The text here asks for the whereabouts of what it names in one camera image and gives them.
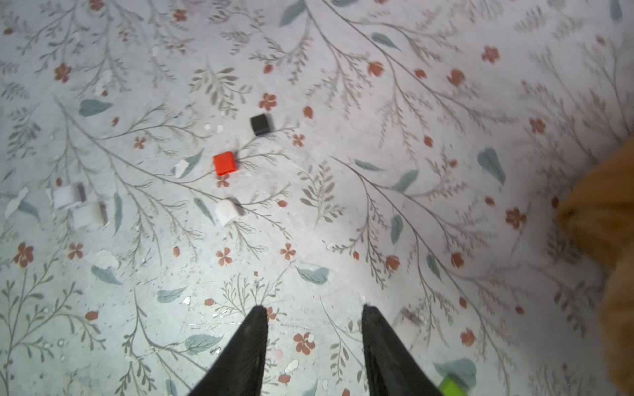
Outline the green usb drive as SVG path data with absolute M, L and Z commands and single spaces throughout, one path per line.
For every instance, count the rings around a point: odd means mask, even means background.
M 468 396 L 467 391 L 462 388 L 458 379 L 447 375 L 439 385 L 439 392 L 442 396 Z

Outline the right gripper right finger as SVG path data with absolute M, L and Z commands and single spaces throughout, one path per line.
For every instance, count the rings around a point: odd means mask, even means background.
M 375 306 L 363 306 L 362 335 L 371 396 L 442 395 Z

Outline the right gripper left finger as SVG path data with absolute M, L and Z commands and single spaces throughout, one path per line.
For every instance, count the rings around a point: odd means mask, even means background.
M 261 394 L 266 366 L 267 310 L 254 306 L 191 396 Z

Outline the white usb drive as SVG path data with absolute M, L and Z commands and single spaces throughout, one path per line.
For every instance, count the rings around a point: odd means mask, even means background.
M 407 308 L 402 308 L 392 323 L 392 328 L 408 351 L 416 345 L 422 326 L 421 319 Z

